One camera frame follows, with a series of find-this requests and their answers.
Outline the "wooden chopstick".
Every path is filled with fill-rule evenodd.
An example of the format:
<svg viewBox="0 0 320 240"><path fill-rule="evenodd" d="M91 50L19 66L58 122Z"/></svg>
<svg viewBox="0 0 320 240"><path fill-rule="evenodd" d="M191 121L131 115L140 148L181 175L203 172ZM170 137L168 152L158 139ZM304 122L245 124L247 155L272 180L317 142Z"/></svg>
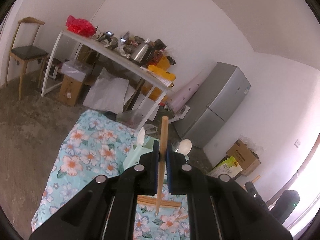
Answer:
<svg viewBox="0 0 320 240"><path fill-rule="evenodd" d="M137 203L143 204L143 205L148 205L148 206L156 206L156 200L152 200L152 201L148 202L145 199L138 198ZM176 207L181 207L181 203L174 202L174 201L168 201L168 200L162 200L160 203L160 207L176 208Z"/></svg>
<svg viewBox="0 0 320 240"><path fill-rule="evenodd" d="M152 198L152 197L149 197L149 196L138 195L137 200L138 200L138 198L140 198L140 199L145 199L145 200L147 200L148 202L150 202L150 201L152 201L152 200L156 200L156 203L157 203L157 199L156 199L156 198Z"/></svg>
<svg viewBox="0 0 320 240"><path fill-rule="evenodd" d="M165 171L165 160L166 160L166 152L167 152L167 146L168 146L168 128L169 128L169 118L167 116L163 116L162 123L161 123L161 136L160 136L160 142L159 142L160 145L159 145L157 199L156 199L155 216L158 216L159 208L161 205L164 171Z"/></svg>

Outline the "yellow green bag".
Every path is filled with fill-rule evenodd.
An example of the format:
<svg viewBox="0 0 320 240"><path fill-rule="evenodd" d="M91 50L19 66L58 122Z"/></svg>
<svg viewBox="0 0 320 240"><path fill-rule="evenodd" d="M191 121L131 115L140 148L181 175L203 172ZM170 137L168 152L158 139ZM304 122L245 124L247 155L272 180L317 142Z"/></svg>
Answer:
<svg viewBox="0 0 320 240"><path fill-rule="evenodd" d="M218 178L222 174L229 175L231 178L236 177L242 171L242 167L237 160L231 156L227 157L215 168L213 168L207 175L210 177Z"/></svg>

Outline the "black speaker box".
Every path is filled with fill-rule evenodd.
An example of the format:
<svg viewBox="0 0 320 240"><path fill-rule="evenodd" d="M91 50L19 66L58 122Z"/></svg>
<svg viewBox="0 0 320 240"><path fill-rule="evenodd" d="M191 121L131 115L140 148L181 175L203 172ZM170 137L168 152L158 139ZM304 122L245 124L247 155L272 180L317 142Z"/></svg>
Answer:
<svg viewBox="0 0 320 240"><path fill-rule="evenodd" d="M285 190L277 200L270 213L283 224L300 202L298 191Z"/></svg>

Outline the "teal plastic utensil holder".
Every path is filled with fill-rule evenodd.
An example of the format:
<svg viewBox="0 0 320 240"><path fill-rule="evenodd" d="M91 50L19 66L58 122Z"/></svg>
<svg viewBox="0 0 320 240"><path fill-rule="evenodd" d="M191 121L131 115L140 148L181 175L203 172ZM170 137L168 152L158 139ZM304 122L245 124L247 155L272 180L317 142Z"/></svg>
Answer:
<svg viewBox="0 0 320 240"><path fill-rule="evenodd" d="M135 166L136 164L139 163L140 156L146 153L150 153L153 150L153 143L157 141L159 142L158 139L153 138L153 137L146 137L144 139L144 144L143 146L135 146L133 149L131 149L125 158L123 162L123 170L126 170L129 167ZM175 152L176 147L180 141L178 141L176 144L172 145L172 149Z"/></svg>

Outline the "floral blue tablecloth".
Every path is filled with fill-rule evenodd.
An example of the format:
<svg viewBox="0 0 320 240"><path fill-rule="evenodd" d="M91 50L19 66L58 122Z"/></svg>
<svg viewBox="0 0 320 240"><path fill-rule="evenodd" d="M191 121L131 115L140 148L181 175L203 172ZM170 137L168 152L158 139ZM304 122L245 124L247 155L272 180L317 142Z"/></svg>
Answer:
<svg viewBox="0 0 320 240"><path fill-rule="evenodd" d="M96 176L122 174L138 133L97 111L82 113L59 149L31 229L40 227ZM164 183L162 200L181 202L181 207L161 207L155 216L154 206L137 204L134 239L190 238L187 197L171 195Z"/></svg>

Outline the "white spoon in holder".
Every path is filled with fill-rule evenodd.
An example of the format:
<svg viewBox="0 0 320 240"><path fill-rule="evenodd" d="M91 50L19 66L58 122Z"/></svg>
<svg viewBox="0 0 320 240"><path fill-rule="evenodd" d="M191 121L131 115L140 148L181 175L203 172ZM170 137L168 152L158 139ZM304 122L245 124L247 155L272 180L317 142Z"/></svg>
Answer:
<svg viewBox="0 0 320 240"><path fill-rule="evenodd" d="M143 146L145 139L145 129L142 127L137 135L137 146Z"/></svg>

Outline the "silver refrigerator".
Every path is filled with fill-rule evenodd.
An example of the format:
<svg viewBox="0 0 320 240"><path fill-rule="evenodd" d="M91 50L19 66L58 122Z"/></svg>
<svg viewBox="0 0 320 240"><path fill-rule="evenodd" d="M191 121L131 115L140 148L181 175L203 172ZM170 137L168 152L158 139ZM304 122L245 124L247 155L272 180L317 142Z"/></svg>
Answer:
<svg viewBox="0 0 320 240"><path fill-rule="evenodd" d="M181 139L203 148L244 100L251 84L237 66L219 62L189 99L183 119L174 122Z"/></svg>

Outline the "pink rolled mat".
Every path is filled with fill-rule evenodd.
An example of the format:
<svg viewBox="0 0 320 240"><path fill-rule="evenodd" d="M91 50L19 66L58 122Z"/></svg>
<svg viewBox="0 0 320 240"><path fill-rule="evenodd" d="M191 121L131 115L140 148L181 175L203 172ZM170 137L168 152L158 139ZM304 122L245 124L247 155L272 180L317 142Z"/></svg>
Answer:
<svg viewBox="0 0 320 240"><path fill-rule="evenodd" d="M166 101L167 109L175 113L178 112L202 85L207 76L206 72L203 70L180 90L172 94Z"/></svg>

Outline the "white bag under table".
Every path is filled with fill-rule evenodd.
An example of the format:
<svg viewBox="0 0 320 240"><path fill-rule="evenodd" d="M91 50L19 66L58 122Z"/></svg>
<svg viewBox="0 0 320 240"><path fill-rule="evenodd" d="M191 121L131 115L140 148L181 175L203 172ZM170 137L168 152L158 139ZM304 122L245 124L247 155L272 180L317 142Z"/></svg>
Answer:
<svg viewBox="0 0 320 240"><path fill-rule="evenodd" d="M127 79L113 77L103 68L82 105L94 110L121 113L128 86Z"/></svg>

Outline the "brown cardboard box under table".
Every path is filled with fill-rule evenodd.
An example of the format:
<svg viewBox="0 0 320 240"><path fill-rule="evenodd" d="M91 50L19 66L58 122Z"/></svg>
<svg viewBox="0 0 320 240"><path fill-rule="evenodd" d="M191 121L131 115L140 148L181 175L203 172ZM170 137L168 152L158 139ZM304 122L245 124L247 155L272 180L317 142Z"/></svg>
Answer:
<svg viewBox="0 0 320 240"><path fill-rule="evenodd" d="M65 75L57 98L58 101L72 107L75 106L82 87L82 82Z"/></svg>

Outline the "yellow package on table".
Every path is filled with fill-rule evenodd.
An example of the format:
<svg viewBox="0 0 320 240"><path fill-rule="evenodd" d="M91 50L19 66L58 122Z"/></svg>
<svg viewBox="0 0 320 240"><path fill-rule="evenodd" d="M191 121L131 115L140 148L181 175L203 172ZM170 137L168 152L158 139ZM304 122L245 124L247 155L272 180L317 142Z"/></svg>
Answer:
<svg viewBox="0 0 320 240"><path fill-rule="evenodd" d="M172 74L170 72L167 72L166 70L163 70L162 68L159 68L155 65L149 65L147 67L147 69L152 72L153 74L159 76L159 77L162 77L166 80L169 80L169 81L174 81L176 79L176 75L175 74Z"/></svg>

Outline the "steel electric kettle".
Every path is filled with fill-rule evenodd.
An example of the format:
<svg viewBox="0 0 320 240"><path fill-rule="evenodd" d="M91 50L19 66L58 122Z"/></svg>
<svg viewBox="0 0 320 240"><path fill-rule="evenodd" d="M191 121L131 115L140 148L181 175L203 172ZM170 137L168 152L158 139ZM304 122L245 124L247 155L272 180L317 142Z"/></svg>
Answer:
<svg viewBox="0 0 320 240"><path fill-rule="evenodd" d="M139 66L143 66L153 58L154 52L152 42L148 38L130 55L130 60Z"/></svg>

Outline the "wooden chair black seat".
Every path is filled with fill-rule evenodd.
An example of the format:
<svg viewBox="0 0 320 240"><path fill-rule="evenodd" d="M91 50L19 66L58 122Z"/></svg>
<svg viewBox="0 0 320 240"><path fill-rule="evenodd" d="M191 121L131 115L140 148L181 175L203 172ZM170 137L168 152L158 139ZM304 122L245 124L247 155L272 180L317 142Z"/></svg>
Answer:
<svg viewBox="0 0 320 240"><path fill-rule="evenodd" d="M35 30L35 34L33 35L33 38L32 38L30 45L14 47L17 33L19 31L20 25L23 23L24 24L36 24L37 28ZM27 66L28 66L29 62L37 61L38 64L41 65L37 88L39 88L41 85L44 65L46 63L48 53L45 50L40 49L39 47L35 46L34 42L35 42L35 38L37 36L37 33L39 31L40 26L42 26L44 24L45 24L45 22L43 22L42 20L38 20L33 17L25 17L25 18L19 20L17 28L14 33L14 36L11 41L10 51L8 54L9 57L8 57L7 65L6 65L6 69L5 69L5 83L4 83L4 85L7 86L8 73L9 73L9 63L10 63L10 59L13 58L14 60L16 60L17 64L20 64L20 63L22 64L22 69L21 69L21 73L20 73L20 83L19 83L19 89L18 89L18 99L20 101L22 99L23 79L25 77L25 74L27 71Z"/></svg>

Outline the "red plastic bag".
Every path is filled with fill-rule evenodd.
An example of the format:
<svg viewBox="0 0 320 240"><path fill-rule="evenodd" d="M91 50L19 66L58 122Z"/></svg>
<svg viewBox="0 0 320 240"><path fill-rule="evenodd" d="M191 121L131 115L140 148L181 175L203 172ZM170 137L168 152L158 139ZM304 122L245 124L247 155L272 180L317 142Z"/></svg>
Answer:
<svg viewBox="0 0 320 240"><path fill-rule="evenodd" d="M86 19L75 18L69 15L66 21L68 31L76 33L84 37L91 37L95 34L96 28Z"/></svg>

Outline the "cardboard box by wall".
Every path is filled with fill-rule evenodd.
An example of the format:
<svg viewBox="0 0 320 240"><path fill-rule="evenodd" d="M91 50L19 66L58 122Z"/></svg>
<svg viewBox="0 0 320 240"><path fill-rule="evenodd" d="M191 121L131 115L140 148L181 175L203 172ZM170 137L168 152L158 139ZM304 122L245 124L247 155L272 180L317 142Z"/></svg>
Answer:
<svg viewBox="0 0 320 240"><path fill-rule="evenodd" d="M227 151L229 157L239 163L242 168L241 174L249 176L260 164L259 157L247 145L238 139L233 146Z"/></svg>

